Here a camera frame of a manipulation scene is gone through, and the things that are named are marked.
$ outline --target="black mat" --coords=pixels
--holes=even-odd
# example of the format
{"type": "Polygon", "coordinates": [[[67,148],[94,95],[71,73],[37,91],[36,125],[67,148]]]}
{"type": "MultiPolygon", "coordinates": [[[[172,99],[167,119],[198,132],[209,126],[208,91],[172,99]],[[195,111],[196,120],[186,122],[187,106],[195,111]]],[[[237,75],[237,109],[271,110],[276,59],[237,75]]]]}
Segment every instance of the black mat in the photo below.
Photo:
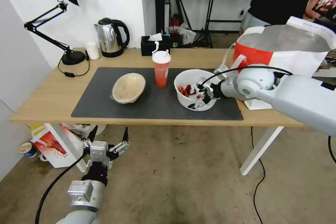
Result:
{"type": "Polygon", "coordinates": [[[189,120],[242,120],[236,100],[220,99],[206,111],[191,111],[183,107],[176,95],[174,79],[186,69],[171,68],[167,86],[158,88],[153,68],[100,67],[80,98],[72,117],[86,118],[141,118],[189,120]],[[146,80],[146,87],[135,103],[119,104],[110,98],[114,83],[127,73],[139,73],[146,80]]]}

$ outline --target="wooden table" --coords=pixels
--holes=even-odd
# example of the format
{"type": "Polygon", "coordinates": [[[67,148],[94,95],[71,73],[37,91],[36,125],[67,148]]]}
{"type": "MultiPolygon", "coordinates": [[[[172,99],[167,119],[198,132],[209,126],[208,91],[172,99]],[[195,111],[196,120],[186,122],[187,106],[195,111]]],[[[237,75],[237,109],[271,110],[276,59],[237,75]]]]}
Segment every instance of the wooden table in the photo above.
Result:
{"type": "MultiPolygon", "coordinates": [[[[223,60],[227,49],[171,49],[170,68],[216,68],[223,60]]],[[[233,50],[230,50],[227,62],[232,61],[233,50]]],[[[87,70],[87,62],[75,66],[61,65],[61,69],[74,74],[82,74],[87,70]]],[[[288,118],[275,110],[248,110],[242,101],[237,101],[242,121],[219,120],[172,120],[172,119],[138,119],[138,118],[75,118],[71,117],[75,106],[90,82],[98,67],[132,67],[151,68],[151,57],[142,57],[140,49],[126,49],[117,58],[100,57],[90,61],[89,72],[81,77],[68,78],[54,69],[38,89],[24,102],[11,117],[12,122],[45,123],[57,139],[62,139],[65,150],[74,153],[75,158],[81,154],[67,140],[59,123],[91,123],[91,124],[145,124],[145,125],[200,125],[200,126],[266,126],[270,127],[255,146],[241,172],[246,175],[267,147],[276,138],[284,126],[302,127],[303,124],[288,118]]],[[[84,170],[84,162],[78,167],[84,170]]]]}

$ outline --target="electric kettle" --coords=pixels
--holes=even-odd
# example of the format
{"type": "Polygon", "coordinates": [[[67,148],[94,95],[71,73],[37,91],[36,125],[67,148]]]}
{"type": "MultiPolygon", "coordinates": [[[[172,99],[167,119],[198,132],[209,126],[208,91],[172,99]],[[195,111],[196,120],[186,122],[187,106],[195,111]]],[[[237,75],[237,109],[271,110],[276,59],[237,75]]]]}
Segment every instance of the electric kettle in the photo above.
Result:
{"type": "Polygon", "coordinates": [[[94,25],[98,34],[101,53],[105,57],[118,57],[130,42],[130,33],[127,26],[120,20],[103,18],[94,25]],[[126,41],[123,43],[119,28],[124,29],[126,41]]]}

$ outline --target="gray pants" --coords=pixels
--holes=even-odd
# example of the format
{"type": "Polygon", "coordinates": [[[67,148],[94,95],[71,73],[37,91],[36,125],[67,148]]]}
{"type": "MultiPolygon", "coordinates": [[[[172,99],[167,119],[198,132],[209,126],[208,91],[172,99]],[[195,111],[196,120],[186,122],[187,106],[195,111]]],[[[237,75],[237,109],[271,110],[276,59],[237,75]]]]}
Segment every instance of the gray pants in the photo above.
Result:
{"type": "Polygon", "coordinates": [[[265,25],[270,24],[252,16],[249,12],[246,12],[243,20],[241,21],[241,25],[239,28],[239,35],[242,35],[247,28],[254,26],[265,26],[265,25]]]}

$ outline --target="black desk lamp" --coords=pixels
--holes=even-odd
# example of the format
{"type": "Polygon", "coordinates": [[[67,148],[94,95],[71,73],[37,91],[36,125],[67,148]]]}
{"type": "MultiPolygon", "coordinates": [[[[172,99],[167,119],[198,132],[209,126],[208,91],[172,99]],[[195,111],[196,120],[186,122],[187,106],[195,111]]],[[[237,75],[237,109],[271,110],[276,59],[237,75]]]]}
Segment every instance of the black desk lamp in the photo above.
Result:
{"type": "MultiPolygon", "coordinates": [[[[52,20],[53,18],[57,17],[58,15],[61,15],[62,13],[66,12],[67,10],[67,3],[65,3],[63,0],[58,0],[60,3],[52,8],[51,10],[47,11],[46,13],[42,14],[41,16],[33,19],[32,21],[29,21],[24,24],[24,27],[36,35],[40,36],[41,38],[44,38],[45,40],[49,41],[50,43],[53,43],[55,46],[58,46],[59,48],[64,50],[64,54],[62,56],[62,62],[65,65],[75,65],[78,63],[81,63],[85,60],[85,54],[80,51],[73,51],[70,49],[70,46],[67,44],[64,44],[62,42],[59,42],[57,40],[54,40],[47,35],[43,34],[42,32],[38,31],[37,28],[48,21],[52,20]],[[47,18],[47,19],[41,19],[45,15],[49,14],[50,12],[56,10],[57,8],[61,9],[61,12],[55,14],[54,16],[47,18]]],[[[78,5],[78,0],[69,0],[71,3],[78,5]]]]}

